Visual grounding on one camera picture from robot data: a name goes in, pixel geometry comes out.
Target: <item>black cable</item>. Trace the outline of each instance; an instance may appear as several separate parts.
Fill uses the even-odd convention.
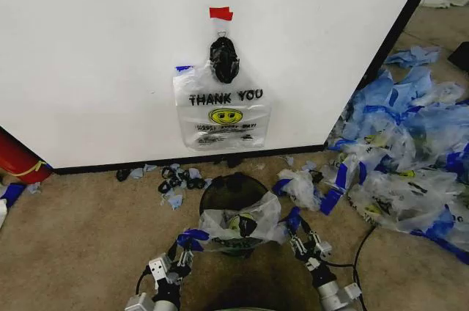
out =
[[[151,273],[152,273],[152,270],[149,269],[149,266],[147,265],[147,267],[145,267],[144,271],[141,273],[141,276],[139,277],[139,280],[137,282],[137,286],[135,288],[135,295],[140,294],[140,284],[141,284],[141,281],[143,280],[143,278],[145,276],[147,276],[148,274],[151,274]]]
[[[317,257],[317,259],[327,266],[339,267],[339,268],[344,268],[344,267],[353,268],[353,282],[357,283],[358,287],[361,289],[360,277],[358,276],[358,258],[360,257],[360,252],[361,252],[361,249],[363,248],[363,245],[365,244],[366,239],[368,239],[368,237],[373,233],[374,229],[376,229],[376,225],[373,225],[370,228],[370,230],[366,233],[365,237],[361,241],[360,246],[358,247],[357,253],[355,254],[355,259],[353,263],[332,263],[332,262],[324,261],[320,257]],[[363,299],[363,293],[358,297],[358,300],[360,301],[362,310],[368,311],[368,309],[365,306],[365,300]]]
[[[353,281],[357,283],[358,287],[361,290],[361,283],[360,283],[360,277],[358,276],[358,258],[360,257],[360,252],[361,249],[363,248],[363,245],[365,244],[366,239],[373,233],[373,230],[376,229],[376,225],[373,225],[368,233],[365,235],[365,238],[361,241],[360,246],[358,247],[357,253],[355,254],[355,260],[353,261]],[[360,300],[361,304],[361,309],[363,311],[368,311],[368,309],[365,306],[365,300],[363,299],[363,293],[358,297],[358,300]]]

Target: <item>fire extinguisher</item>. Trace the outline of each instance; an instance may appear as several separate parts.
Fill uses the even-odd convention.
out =
[[[43,181],[51,168],[22,144],[0,129],[0,167],[26,184]]]

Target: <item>black baseboard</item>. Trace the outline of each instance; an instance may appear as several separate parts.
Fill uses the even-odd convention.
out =
[[[159,167],[168,166],[173,163],[178,164],[194,164],[201,162],[217,162],[224,161],[228,158],[254,158],[254,157],[268,157],[268,156],[281,156],[291,155],[295,153],[319,152],[325,149],[325,144],[315,144],[312,146],[289,147],[279,148],[275,150],[260,150],[241,153],[225,153],[222,155],[200,155],[197,157],[184,157],[173,159],[161,159],[155,161],[140,161],[128,162],[118,164],[103,164],[100,166],[87,166],[87,167],[65,167],[54,168],[53,172],[59,175],[63,174],[80,174],[80,173],[94,173],[94,172],[108,172],[118,169],[134,169],[142,168],[145,164],[154,164]]]

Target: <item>pile of plastic bags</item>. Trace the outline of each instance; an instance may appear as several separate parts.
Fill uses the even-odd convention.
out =
[[[341,153],[321,172],[334,202],[347,194],[365,219],[426,236],[469,263],[469,105],[457,103],[463,93],[454,82],[436,84],[426,67],[399,83],[381,70],[336,124],[328,142]]]

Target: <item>red tape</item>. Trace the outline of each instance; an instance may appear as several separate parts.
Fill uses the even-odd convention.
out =
[[[233,19],[233,13],[229,11],[229,7],[210,8],[210,17],[231,21]]]

